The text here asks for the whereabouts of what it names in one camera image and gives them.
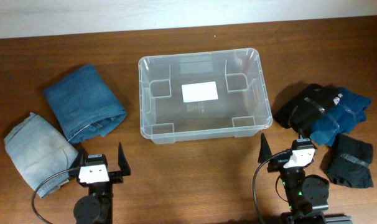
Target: white bracket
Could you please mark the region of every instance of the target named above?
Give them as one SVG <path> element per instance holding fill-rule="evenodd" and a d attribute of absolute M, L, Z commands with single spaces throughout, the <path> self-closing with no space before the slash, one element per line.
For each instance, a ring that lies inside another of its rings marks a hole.
<path fill-rule="evenodd" d="M 109 181 L 107 168 L 104 164 L 81 167 L 78 178 L 81 183 L 87 184 Z"/>
<path fill-rule="evenodd" d="M 284 168 L 304 167 L 312 162 L 315 149 L 298 149 L 293 150 L 289 161 L 284 164 Z"/>

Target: folded black garment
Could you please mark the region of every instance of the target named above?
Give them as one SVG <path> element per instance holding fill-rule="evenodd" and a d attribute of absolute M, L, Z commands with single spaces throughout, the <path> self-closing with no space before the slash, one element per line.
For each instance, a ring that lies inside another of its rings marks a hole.
<path fill-rule="evenodd" d="M 273 118 L 284 128 L 305 131 L 326 112 L 335 107 L 342 94 L 337 88 L 310 84 L 286 103 Z"/>
<path fill-rule="evenodd" d="M 333 145 L 334 157 L 327 170 L 331 182 L 346 187 L 374 187 L 368 166 L 373 161 L 373 145 L 339 134 Z"/>

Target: dark blue jeans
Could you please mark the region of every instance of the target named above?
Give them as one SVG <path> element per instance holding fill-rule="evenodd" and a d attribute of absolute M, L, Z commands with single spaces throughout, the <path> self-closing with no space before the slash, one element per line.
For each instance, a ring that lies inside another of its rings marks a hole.
<path fill-rule="evenodd" d="M 104 137 L 126 117 L 125 109 L 93 65 L 63 78 L 44 95 L 70 144 Z"/>
<path fill-rule="evenodd" d="M 349 134 L 358 123 L 367 119 L 365 111 L 370 106 L 371 99 L 346 88 L 338 90 L 343 95 L 339 104 L 310 128 L 310 138 L 319 146 L 332 146 L 337 134 Z"/>

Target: folded clothing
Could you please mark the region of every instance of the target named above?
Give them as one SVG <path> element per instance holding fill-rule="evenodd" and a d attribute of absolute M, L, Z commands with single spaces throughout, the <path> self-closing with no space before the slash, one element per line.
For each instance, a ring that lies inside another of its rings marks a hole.
<path fill-rule="evenodd" d="M 44 95 L 71 144 L 106 136 L 126 111 L 93 65 L 84 67 L 46 89 Z"/>
<path fill-rule="evenodd" d="M 335 107 L 341 94 L 336 88 L 310 84 L 288 101 L 273 118 L 284 128 L 305 131 L 326 112 Z"/>
<path fill-rule="evenodd" d="M 335 156 L 327 170 L 337 185 L 365 189 L 374 187 L 368 166 L 373 161 L 373 145 L 339 134 L 333 145 Z"/>
<path fill-rule="evenodd" d="M 15 167 L 33 190 L 51 175 L 69 169 L 78 155 L 64 136 L 34 113 L 14 127 L 4 143 Z M 53 178 L 38 195 L 42 198 L 51 194 L 67 179 L 68 173 Z"/>
<path fill-rule="evenodd" d="M 337 134 L 349 134 L 358 123 L 366 121 L 365 111 L 370 106 L 371 99 L 346 88 L 338 90 L 343 95 L 339 104 L 309 129 L 310 138 L 319 146 L 332 146 Z"/>

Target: white label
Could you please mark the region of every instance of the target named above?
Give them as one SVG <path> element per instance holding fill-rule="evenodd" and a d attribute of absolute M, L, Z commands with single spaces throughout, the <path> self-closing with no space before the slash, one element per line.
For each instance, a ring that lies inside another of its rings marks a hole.
<path fill-rule="evenodd" d="M 101 154 L 90 155 L 90 156 L 88 156 L 88 159 L 90 159 L 90 158 L 97 158 L 97 157 L 101 157 Z"/>
<path fill-rule="evenodd" d="M 182 92 L 184 103 L 218 99 L 216 82 L 182 85 Z"/>
<path fill-rule="evenodd" d="M 297 139 L 297 142 L 304 142 L 304 141 L 310 141 L 310 139 Z"/>

